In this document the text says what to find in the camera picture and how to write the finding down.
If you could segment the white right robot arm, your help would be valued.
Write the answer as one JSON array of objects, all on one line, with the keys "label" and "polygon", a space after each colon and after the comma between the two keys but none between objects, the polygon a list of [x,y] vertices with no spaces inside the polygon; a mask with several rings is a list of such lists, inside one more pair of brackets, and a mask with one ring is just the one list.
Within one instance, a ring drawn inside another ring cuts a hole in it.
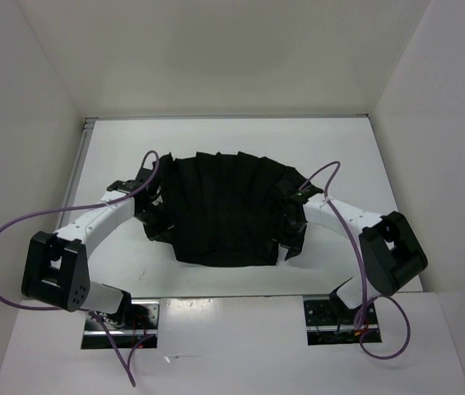
[{"label": "white right robot arm", "polygon": [[398,211],[382,215],[328,197],[312,184],[279,182],[274,193],[282,209],[279,243],[286,258],[301,253],[309,224],[347,238],[356,252],[360,277],[329,295],[329,313],[349,323],[358,309],[379,296],[392,296],[428,266],[428,259],[407,218]]}]

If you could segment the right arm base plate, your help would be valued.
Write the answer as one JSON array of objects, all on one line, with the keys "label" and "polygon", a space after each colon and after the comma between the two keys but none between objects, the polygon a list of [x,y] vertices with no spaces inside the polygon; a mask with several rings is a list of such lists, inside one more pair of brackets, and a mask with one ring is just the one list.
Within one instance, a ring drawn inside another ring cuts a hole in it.
[{"label": "right arm base plate", "polygon": [[369,305],[365,323],[359,330],[353,325],[356,310],[338,308],[326,295],[304,297],[303,308],[309,346],[357,344],[362,335],[364,343],[382,341],[374,304]]}]

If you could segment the black pleated skirt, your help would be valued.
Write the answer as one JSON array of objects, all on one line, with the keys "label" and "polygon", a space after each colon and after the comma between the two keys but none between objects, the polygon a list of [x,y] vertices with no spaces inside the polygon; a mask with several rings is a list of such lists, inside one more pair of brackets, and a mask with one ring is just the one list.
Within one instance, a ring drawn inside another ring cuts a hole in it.
[{"label": "black pleated skirt", "polygon": [[267,157],[199,152],[160,158],[160,195],[174,225],[176,259],[207,267],[274,266],[282,209],[274,189],[300,187],[294,167]]}]

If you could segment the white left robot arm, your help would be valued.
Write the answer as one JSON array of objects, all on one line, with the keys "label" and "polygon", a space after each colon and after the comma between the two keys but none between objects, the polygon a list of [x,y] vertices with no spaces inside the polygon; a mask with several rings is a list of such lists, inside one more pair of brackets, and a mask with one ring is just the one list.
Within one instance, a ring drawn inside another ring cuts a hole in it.
[{"label": "white left robot arm", "polygon": [[53,233],[40,231],[30,240],[21,293],[55,308],[103,315],[113,328],[133,318],[132,296],[90,279],[89,258],[120,225],[137,219],[146,237],[168,241],[173,224],[160,207],[163,172],[141,168],[135,179],[115,181],[101,200],[73,223]]}]

